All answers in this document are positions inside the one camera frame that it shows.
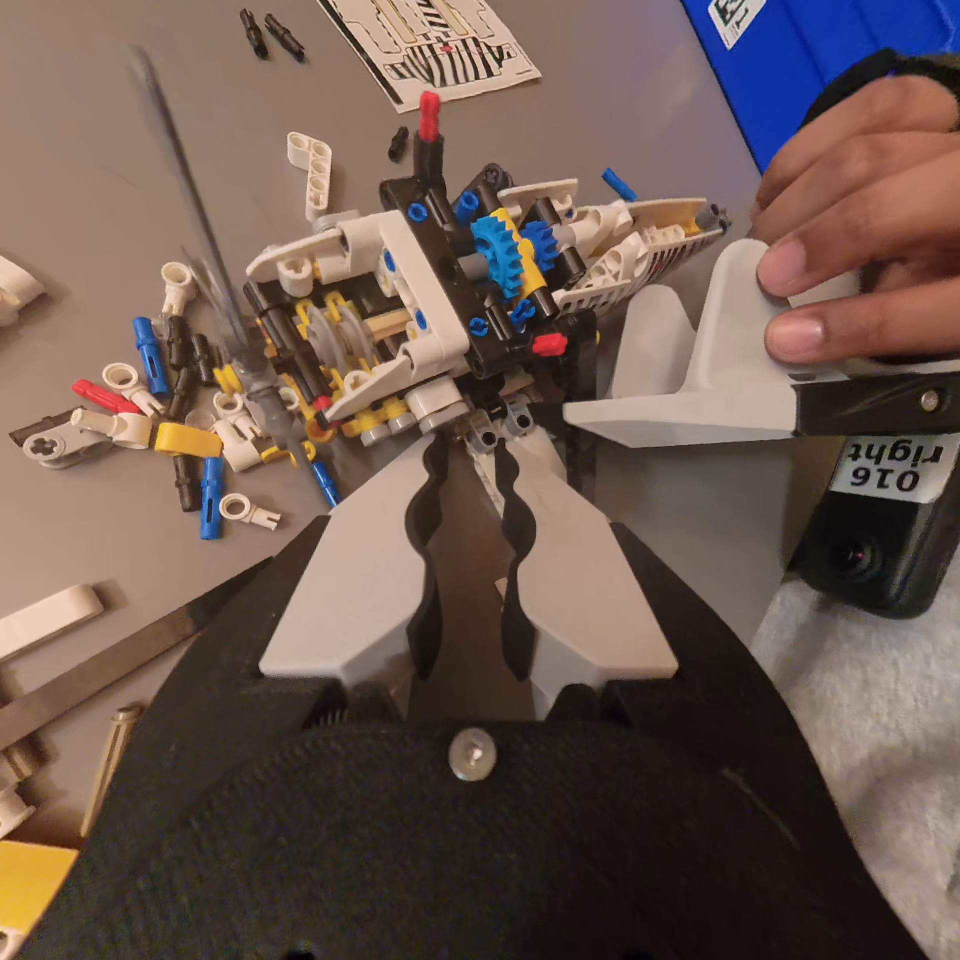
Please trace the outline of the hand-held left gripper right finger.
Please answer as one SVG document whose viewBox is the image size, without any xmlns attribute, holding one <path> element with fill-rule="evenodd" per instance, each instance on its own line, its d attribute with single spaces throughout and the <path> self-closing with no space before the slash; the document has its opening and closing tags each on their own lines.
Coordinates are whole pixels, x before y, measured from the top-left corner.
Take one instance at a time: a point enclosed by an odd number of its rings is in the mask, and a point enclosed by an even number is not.
<svg viewBox="0 0 960 960">
<path fill-rule="evenodd" d="M 495 450 L 495 480 L 512 551 L 503 658 L 535 716 L 569 686 L 672 678 L 677 657 L 606 515 L 517 440 Z"/>
</svg>

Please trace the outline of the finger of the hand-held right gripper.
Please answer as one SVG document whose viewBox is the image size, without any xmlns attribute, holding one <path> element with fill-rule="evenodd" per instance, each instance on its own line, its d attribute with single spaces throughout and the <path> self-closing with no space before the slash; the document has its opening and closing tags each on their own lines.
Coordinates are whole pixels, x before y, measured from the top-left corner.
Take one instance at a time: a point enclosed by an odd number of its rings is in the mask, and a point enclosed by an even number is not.
<svg viewBox="0 0 960 960">
<path fill-rule="evenodd" d="M 672 289 L 642 290 L 626 311 L 607 396 L 564 404 L 565 422 L 628 449 L 789 438 L 796 392 L 763 345 L 782 310 L 755 283 L 712 285 L 694 330 Z"/>
</svg>

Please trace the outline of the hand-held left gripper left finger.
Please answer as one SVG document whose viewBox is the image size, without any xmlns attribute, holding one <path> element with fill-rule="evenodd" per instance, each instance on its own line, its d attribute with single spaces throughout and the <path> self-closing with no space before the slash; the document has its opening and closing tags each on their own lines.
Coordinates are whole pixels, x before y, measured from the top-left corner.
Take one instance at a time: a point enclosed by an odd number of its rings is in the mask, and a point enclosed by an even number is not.
<svg viewBox="0 0 960 960">
<path fill-rule="evenodd" d="M 445 435 L 426 435 L 330 511 L 261 656 L 264 676 L 376 683 L 408 707 L 443 635 L 427 546 L 442 520 L 449 454 Z"/>
</svg>

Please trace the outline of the lego helicopter model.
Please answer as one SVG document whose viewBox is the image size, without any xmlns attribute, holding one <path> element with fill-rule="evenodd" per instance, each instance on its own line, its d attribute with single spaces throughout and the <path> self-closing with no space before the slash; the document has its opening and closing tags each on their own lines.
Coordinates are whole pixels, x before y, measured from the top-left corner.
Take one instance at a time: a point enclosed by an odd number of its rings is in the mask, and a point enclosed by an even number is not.
<svg viewBox="0 0 960 960">
<path fill-rule="evenodd" d="M 379 185 L 382 211 L 333 214 L 267 246 L 231 281 L 149 54 L 130 73 L 170 162 L 200 258 L 185 267 L 217 312 L 228 394 L 259 404 L 282 449 L 282 378 L 324 432 L 366 446 L 412 426 L 456 428 L 483 451 L 526 431 L 512 375 L 548 366 L 560 402 L 596 398 L 598 321 L 723 238 L 705 198 L 578 205 L 576 179 L 516 185 L 487 165 L 450 198 L 440 101 L 424 94 L 413 172 Z"/>
</svg>

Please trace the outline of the loose small lego pieces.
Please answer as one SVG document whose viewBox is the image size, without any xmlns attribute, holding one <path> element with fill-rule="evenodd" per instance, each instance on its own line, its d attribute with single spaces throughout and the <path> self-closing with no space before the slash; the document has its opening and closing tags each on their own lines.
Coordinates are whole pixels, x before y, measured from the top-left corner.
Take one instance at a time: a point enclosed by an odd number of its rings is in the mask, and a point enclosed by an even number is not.
<svg viewBox="0 0 960 960">
<path fill-rule="evenodd" d="M 199 403 L 201 391 L 217 385 L 217 370 L 213 345 L 186 318 L 199 292 L 195 275 L 186 263 L 169 261 L 160 277 L 159 318 L 136 316 L 130 323 L 138 365 L 113 361 L 96 380 L 76 379 L 71 406 L 15 427 L 8 437 L 49 470 L 113 450 L 159 454 L 171 464 L 179 509 L 196 517 L 204 543 L 219 541 L 227 521 L 276 529 L 277 515 L 256 518 L 250 500 L 227 492 L 226 469 L 262 465 L 267 438 L 238 390 L 215 393 L 209 409 Z"/>
</svg>

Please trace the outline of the black lego rotor blade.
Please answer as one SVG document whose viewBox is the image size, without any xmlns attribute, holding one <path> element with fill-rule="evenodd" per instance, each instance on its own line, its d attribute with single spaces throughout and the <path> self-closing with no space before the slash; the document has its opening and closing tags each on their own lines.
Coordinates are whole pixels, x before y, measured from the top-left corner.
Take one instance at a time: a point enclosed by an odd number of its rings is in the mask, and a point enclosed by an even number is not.
<svg viewBox="0 0 960 960">
<path fill-rule="evenodd" d="M 4 705 L 1 709 L 1 749 L 16 746 L 174 647 L 194 640 L 271 563 L 272 558 L 260 560 L 189 603 Z"/>
</svg>

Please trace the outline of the tan lego axle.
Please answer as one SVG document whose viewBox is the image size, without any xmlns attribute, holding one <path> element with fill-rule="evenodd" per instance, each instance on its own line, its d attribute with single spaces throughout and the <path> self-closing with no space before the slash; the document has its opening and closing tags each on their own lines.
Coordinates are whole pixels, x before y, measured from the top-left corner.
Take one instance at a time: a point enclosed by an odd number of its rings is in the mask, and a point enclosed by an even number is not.
<svg viewBox="0 0 960 960">
<path fill-rule="evenodd" d="M 78 836 L 82 841 L 86 841 L 91 834 L 114 774 L 143 713 L 144 707 L 141 703 L 131 703 L 117 709 L 111 717 L 91 793 L 78 829 Z"/>
</svg>

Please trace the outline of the white straight lego beam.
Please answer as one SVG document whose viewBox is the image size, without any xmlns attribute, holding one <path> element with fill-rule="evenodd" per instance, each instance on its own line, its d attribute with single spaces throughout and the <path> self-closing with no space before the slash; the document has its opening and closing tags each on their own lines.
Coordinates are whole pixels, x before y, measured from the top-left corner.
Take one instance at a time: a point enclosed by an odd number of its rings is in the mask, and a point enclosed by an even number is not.
<svg viewBox="0 0 960 960">
<path fill-rule="evenodd" d="M 105 612 L 93 586 L 75 584 L 1 618 L 1 662 Z"/>
</svg>

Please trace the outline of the pile of white yellow lego parts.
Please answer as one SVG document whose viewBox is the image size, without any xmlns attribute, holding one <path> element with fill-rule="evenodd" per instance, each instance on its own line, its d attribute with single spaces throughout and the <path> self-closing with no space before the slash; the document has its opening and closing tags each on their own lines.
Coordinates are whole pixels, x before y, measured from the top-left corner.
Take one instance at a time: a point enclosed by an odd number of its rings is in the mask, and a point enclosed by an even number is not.
<svg viewBox="0 0 960 960">
<path fill-rule="evenodd" d="M 36 812 L 18 789 L 40 767 L 36 753 L 1 753 L 1 957 L 11 959 L 63 886 L 79 853 L 69 846 L 18 841 L 12 834 Z"/>
</svg>

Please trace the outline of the person's right hand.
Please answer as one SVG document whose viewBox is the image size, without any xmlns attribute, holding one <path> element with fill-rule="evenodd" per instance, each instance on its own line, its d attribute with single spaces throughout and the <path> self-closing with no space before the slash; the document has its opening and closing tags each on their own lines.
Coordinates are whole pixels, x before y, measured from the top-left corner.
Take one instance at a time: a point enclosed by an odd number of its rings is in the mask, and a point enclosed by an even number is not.
<svg viewBox="0 0 960 960">
<path fill-rule="evenodd" d="M 958 99 L 936 78 L 878 78 L 775 155 L 751 211 L 757 278 L 793 299 L 846 273 L 862 290 L 808 303 L 764 334 L 774 360 L 939 356 L 959 344 Z"/>
</svg>

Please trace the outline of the blue plastic bin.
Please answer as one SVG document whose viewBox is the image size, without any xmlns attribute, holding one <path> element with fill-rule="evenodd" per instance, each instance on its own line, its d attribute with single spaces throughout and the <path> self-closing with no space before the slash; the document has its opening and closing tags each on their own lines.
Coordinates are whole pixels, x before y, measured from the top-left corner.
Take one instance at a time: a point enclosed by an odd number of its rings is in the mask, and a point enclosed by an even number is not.
<svg viewBox="0 0 960 960">
<path fill-rule="evenodd" d="M 862 59 L 958 53 L 957 1 L 682 1 L 759 171 Z"/>
</svg>

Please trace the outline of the zebra sticker sheet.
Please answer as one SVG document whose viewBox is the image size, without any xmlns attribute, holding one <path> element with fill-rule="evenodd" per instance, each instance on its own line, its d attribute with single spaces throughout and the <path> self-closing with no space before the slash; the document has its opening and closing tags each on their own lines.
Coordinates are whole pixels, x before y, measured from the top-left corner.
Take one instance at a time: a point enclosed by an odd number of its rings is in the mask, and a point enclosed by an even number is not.
<svg viewBox="0 0 960 960">
<path fill-rule="evenodd" d="M 484 1 L 318 1 L 399 114 L 538 81 L 542 72 Z"/>
</svg>

